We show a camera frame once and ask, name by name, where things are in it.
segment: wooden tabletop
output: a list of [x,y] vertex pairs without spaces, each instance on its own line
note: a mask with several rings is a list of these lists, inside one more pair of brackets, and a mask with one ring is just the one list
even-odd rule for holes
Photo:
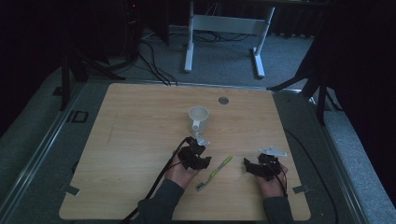
[[[219,103],[220,97],[229,100]],[[100,108],[60,210],[64,219],[123,219],[137,206],[157,175],[190,136],[189,109],[209,110],[202,134],[210,146],[202,157],[212,160],[182,196],[174,220],[265,220],[262,197],[243,159],[257,163],[259,148],[275,146],[288,153],[279,158],[289,168],[288,194],[295,220],[307,220],[310,211],[272,93],[264,90],[112,84]],[[202,191],[206,181],[228,156],[224,166]]]

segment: gray carpet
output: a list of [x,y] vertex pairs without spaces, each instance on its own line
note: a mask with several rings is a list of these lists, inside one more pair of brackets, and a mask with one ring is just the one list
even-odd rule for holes
[[[154,48],[157,66],[172,74],[180,84],[195,83],[250,88],[273,86],[293,77],[312,43],[312,39],[301,37],[285,39],[282,36],[269,36],[262,52],[266,78],[258,79],[254,72],[254,63],[250,60],[251,52],[249,52],[257,43],[256,36],[249,36],[238,42],[195,42],[190,74],[182,71],[186,36],[172,36],[170,46],[166,46],[155,36],[145,38],[145,40]],[[149,46],[143,44],[140,47],[142,55],[151,60]],[[145,66],[142,60],[138,60],[135,65]],[[130,83],[139,80],[155,80],[150,72],[137,66],[131,66],[126,71],[121,69],[118,73],[120,76],[127,77],[125,82]],[[89,112],[87,122],[63,123],[46,154],[46,159],[37,169],[35,178],[24,192],[8,223],[118,223],[117,220],[65,221],[58,216],[64,198],[64,188],[73,176],[73,165],[79,159],[95,115],[106,93],[106,87],[111,82],[112,80],[97,74],[92,75],[88,83],[83,86],[72,109]],[[57,117],[64,116],[58,111],[60,98],[52,96],[54,88],[59,85],[60,73],[58,71],[43,83],[30,104],[1,138],[1,201],[8,195],[18,179],[18,174],[40,145],[51,123]],[[303,85],[304,81],[291,88],[298,90]],[[332,171],[332,165],[328,159],[329,146],[326,145],[323,134],[325,130],[314,116],[315,106],[295,91],[281,91],[275,94],[275,100],[282,124],[298,139],[287,133],[302,183],[312,189],[306,193],[312,217],[302,223],[335,223],[335,214],[339,218],[338,223],[354,223]]]

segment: black cable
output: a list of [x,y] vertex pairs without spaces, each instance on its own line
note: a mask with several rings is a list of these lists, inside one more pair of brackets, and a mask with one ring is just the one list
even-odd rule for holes
[[[165,172],[170,169],[171,167],[175,166],[172,165],[170,167],[170,164],[173,161],[173,158],[176,156],[176,154],[180,151],[181,146],[183,146],[183,144],[187,141],[187,137],[185,139],[183,139],[183,141],[181,141],[181,143],[178,145],[177,149],[174,151],[174,153],[172,154],[171,159],[169,159],[169,161],[165,164],[165,166],[163,167],[163,169],[161,170],[160,174],[157,176],[157,179],[155,180],[154,184],[152,185],[150,191],[148,192],[148,194],[146,195],[145,199],[149,199],[152,195],[152,193],[154,192],[154,190],[157,188],[158,184],[160,183],[161,179],[163,178],[163,175],[165,174]],[[122,222],[121,224],[129,224],[130,219],[138,212],[138,209],[136,207],[136,209],[129,214]]]
[[145,71],[148,71],[148,72],[152,72],[152,71],[150,71],[150,70],[148,70],[147,68],[144,68],[144,67],[140,67],[140,66],[138,66],[138,65],[134,65],[136,68],[140,68],[140,69],[143,69],[143,70],[145,70]]
[[196,39],[199,39],[203,42],[208,42],[208,43],[218,43],[218,42],[238,42],[238,41],[243,41],[245,39],[247,39],[249,37],[249,35],[246,35],[244,38],[241,39],[237,39],[238,37],[242,36],[243,34],[237,35],[236,37],[233,38],[224,38],[222,35],[220,35],[219,33],[215,33],[212,31],[202,31],[202,32],[197,32],[198,34],[207,34],[207,35],[213,35],[214,38],[213,39],[208,39],[208,38],[204,38],[198,35],[194,35],[193,37]]
[[285,176],[285,186],[283,186],[282,181],[279,179],[279,176],[277,176],[277,174],[275,173],[274,169],[268,163],[268,160],[266,158],[264,158],[264,159],[265,159],[265,161],[264,161],[265,164],[268,166],[268,168],[270,168],[270,170],[273,173],[274,177],[277,179],[277,181],[279,182],[280,186],[282,187],[283,196],[285,198],[287,198],[288,197],[288,193],[287,193],[287,190],[288,190],[288,179],[286,178],[285,172],[282,170],[282,168],[279,168],[282,171],[283,175]]
[[149,43],[147,43],[147,42],[144,41],[144,40],[141,40],[141,43],[143,43],[143,44],[145,44],[145,45],[148,45],[149,48],[150,48],[150,50],[151,50],[152,63],[149,63],[149,62],[148,62],[146,59],[144,59],[144,58],[143,58],[143,60],[144,60],[145,63],[148,65],[148,67],[150,68],[150,70],[151,70],[151,72],[154,74],[154,76],[156,76],[156,77],[158,77],[158,76],[162,77],[163,79],[165,79],[165,80],[167,81],[167,84],[168,84],[169,86],[171,86],[171,83],[170,83],[169,79],[166,78],[166,77],[164,76],[164,74],[163,74],[163,73],[165,73],[166,76],[170,77],[170,78],[171,78],[172,80],[174,80],[175,83],[178,85],[177,80],[176,80],[176,78],[175,78],[174,76],[170,75],[169,73],[164,72],[161,68],[157,67],[157,64],[155,63],[155,52],[154,52],[154,48],[153,48]]
[[152,73],[156,78],[158,78],[163,84],[165,84],[166,86],[168,86],[168,84],[167,84],[162,78],[160,78],[160,77],[158,76],[157,73],[155,73],[155,72],[152,70],[152,68],[151,68],[151,66],[150,66],[150,64],[149,64],[149,62],[145,59],[145,57],[143,57],[143,55],[140,54],[140,52],[138,52],[137,54],[138,54],[139,57],[146,63],[146,65],[149,67],[149,69],[151,70],[151,73]]
[[181,163],[183,163],[183,161],[180,161],[180,162],[178,162],[178,163],[175,163],[175,164],[169,166],[168,169],[166,169],[166,170],[168,171],[168,170],[170,170],[172,167],[177,166],[177,165],[179,165],[179,164],[181,164]]
[[302,143],[293,133],[291,133],[289,130],[287,130],[287,129],[285,129],[285,128],[284,128],[283,130],[285,130],[286,133],[288,133],[291,137],[294,138],[294,140],[297,141],[297,143],[300,145],[300,147],[301,147],[301,148],[303,149],[303,151],[305,152],[306,157],[311,161],[312,165],[314,166],[315,171],[317,172],[318,177],[319,177],[319,179],[320,179],[320,182],[322,183],[323,188],[326,190],[326,193],[327,193],[327,195],[329,196],[329,199],[330,199],[330,201],[331,201],[331,203],[332,203],[332,209],[333,209],[333,211],[334,211],[335,223],[338,223],[338,212],[337,212],[337,208],[336,208],[336,206],[335,206],[334,199],[332,198],[332,195],[330,194],[329,189],[327,188],[326,184],[324,183],[323,178],[322,178],[322,176],[320,175],[320,172],[318,171],[318,167],[315,165],[315,163],[314,163],[314,161],[312,160],[311,156],[309,156],[308,151],[307,151],[306,148],[304,147],[303,143]]

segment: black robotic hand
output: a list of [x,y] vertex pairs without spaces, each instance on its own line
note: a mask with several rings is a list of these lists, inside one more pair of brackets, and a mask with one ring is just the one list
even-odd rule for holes
[[280,163],[275,156],[260,154],[259,164],[251,163],[248,159],[244,158],[244,164],[247,172],[264,177],[267,181],[279,175],[281,172]]
[[211,157],[205,157],[204,159],[200,155],[205,151],[204,146],[199,146],[197,140],[188,137],[186,141],[189,145],[183,147],[177,156],[181,160],[184,168],[187,170],[189,167],[194,170],[206,169],[210,163]]

